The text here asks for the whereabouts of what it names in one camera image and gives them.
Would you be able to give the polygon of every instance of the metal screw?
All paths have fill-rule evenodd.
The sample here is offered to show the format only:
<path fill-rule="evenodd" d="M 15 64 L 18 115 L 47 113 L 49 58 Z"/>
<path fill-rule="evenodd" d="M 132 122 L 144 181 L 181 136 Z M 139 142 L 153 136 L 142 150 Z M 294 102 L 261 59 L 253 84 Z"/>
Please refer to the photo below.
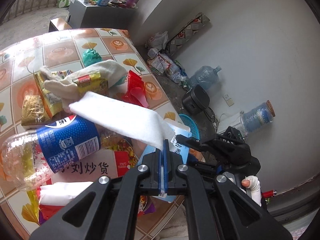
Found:
<path fill-rule="evenodd" d="M 138 166 L 138 171 L 143 172 L 143 171 L 146 171 L 147 169 L 148 169 L 147 165 L 142 164 Z"/>
<path fill-rule="evenodd" d="M 110 180 L 109 177 L 102 176 L 102 177 L 99 178 L 99 183 L 100 184 L 107 184 L 109 182 L 109 180 Z"/>
<path fill-rule="evenodd" d="M 180 164 L 178 166 L 178 170 L 179 171 L 186 171 L 188 169 L 188 166 L 187 165 L 184 165 L 184 164 Z"/>
<path fill-rule="evenodd" d="M 220 182 L 220 183 L 224 183 L 224 182 L 227 181 L 227 177 L 223 176 L 223 175 L 218 175 L 217 176 L 217 181 Z"/>

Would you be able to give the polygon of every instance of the plastic bag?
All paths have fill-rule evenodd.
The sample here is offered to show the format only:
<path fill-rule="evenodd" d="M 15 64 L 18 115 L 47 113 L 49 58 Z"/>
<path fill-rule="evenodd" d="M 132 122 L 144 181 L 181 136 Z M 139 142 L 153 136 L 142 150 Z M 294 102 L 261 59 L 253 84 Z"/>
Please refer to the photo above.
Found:
<path fill-rule="evenodd" d="M 189 88 L 193 88 L 196 84 L 199 84 L 204 90 L 209 90 L 212 85 L 219 81 L 218 71 L 220 70 L 220 66 L 216 68 L 202 66 L 189 78 L 187 84 Z"/>
<path fill-rule="evenodd" d="M 82 58 L 83 64 L 85 67 L 88 67 L 92 64 L 98 63 L 102 61 L 102 57 L 99 55 L 98 52 L 96 52 L 95 49 L 87 49 L 83 53 Z"/>
<path fill-rule="evenodd" d="M 152 35 L 147 41 L 148 48 L 165 49 L 165 46 L 169 40 L 168 32 L 156 33 Z"/>
<path fill-rule="evenodd" d="M 148 56 L 151 59 L 148 59 L 147 63 L 155 74 L 162 75 L 165 71 L 165 75 L 179 85 L 181 81 L 186 81 L 186 74 L 166 54 L 161 54 L 158 49 L 153 48 L 149 50 Z"/>
<path fill-rule="evenodd" d="M 58 0 L 58 8 L 68 7 L 71 3 L 71 0 Z"/>

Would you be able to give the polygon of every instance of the blue bottle label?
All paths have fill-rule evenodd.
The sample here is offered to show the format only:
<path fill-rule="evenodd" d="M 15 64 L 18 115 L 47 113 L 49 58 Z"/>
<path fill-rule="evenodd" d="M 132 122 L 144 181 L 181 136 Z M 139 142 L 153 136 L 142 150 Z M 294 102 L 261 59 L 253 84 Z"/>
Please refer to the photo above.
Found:
<path fill-rule="evenodd" d="M 257 116 L 261 125 L 269 123 L 268 112 L 266 109 L 258 109 Z"/>
<path fill-rule="evenodd" d="M 45 125 L 36 132 L 44 158 L 54 173 L 101 147 L 94 123 L 77 115 Z"/>

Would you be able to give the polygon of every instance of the ginkgo leaf pattern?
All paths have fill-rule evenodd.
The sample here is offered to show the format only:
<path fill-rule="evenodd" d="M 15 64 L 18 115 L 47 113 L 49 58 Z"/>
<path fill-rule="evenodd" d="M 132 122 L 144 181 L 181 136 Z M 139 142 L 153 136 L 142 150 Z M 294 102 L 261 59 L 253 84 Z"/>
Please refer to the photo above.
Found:
<path fill-rule="evenodd" d="M 18 67 L 28 67 L 28 65 L 35 59 L 34 56 L 24 58 L 18 65 Z"/>
<path fill-rule="evenodd" d="M 131 66 L 135 68 L 135 65 L 138 63 L 138 61 L 136 61 L 135 59 L 132 58 L 127 58 L 123 61 L 123 64 L 127 65 L 127 66 Z"/>
<path fill-rule="evenodd" d="M 166 119 L 166 118 L 169 118 L 171 120 L 176 120 L 176 114 L 174 112 L 166 112 L 164 114 L 164 118 L 163 119 Z"/>
<path fill-rule="evenodd" d="M 137 66 L 137 69 L 140 70 L 140 73 L 145 72 L 146 70 L 142 67 Z"/>
<path fill-rule="evenodd" d="M 2 111 L 4 107 L 4 103 L 0 103 L 0 112 Z M 0 116 L 0 133 L 1 133 L 1 127 L 7 123 L 7 118 L 4 115 Z"/>
<path fill-rule="evenodd" d="M 97 43 L 87 42 L 87 43 L 83 44 L 81 47 L 83 49 L 94 49 L 96 46 L 97 46 Z"/>
<path fill-rule="evenodd" d="M 100 28 L 100 30 L 109 32 L 109 31 L 111 31 L 112 29 L 109 29 L 109 28 Z"/>
<path fill-rule="evenodd" d="M 32 205 L 30 205 L 29 203 L 25 204 L 24 206 L 22 206 L 22 212 L 21 212 L 22 217 L 29 221 L 29 222 L 34 222 L 38 225 L 39 224 L 39 220 L 36 217 L 36 214 L 33 211 Z"/>
<path fill-rule="evenodd" d="M 131 66 L 134 67 L 134 69 L 140 73 L 140 75 L 142 75 L 142 72 L 145 72 L 146 70 L 140 66 L 136 67 L 136 64 L 138 63 L 138 61 L 136 61 L 135 59 L 132 58 L 126 58 L 123 62 L 123 64 L 127 65 L 127 66 Z"/>

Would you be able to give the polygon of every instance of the yellow snack bag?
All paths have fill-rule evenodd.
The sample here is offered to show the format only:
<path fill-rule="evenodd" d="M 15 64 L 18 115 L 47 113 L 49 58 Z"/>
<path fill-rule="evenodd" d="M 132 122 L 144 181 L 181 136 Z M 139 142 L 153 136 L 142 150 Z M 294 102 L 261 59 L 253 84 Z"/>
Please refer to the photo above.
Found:
<path fill-rule="evenodd" d="M 71 70 L 52 72 L 52 74 L 57 75 L 62 79 L 72 73 L 73 72 Z M 61 98 L 55 96 L 49 90 L 44 88 L 44 81 L 47 79 L 46 76 L 42 75 L 40 72 L 34 73 L 33 76 L 43 101 L 44 109 L 47 111 L 49 117 L 52 118 L 56 113 L 59 113 L 63 110 Z"/>
<path fill-rule="evenodd" d="M 92 91 L 97 94 L 108 96 L 108 81 L 101 77 L 99 71 L 93 71 L 82 77 L 77 77 L 72 80 L 78 86 L 78 91 L 81 97 L 87 91 Z"/>
<path fill-rule="evenodd" d="M 39 128 L 51 122 L 51 118 L 44 109 L 41 97 L 26 95 L 23 100 L 21 125 L 26 128 Z"/>

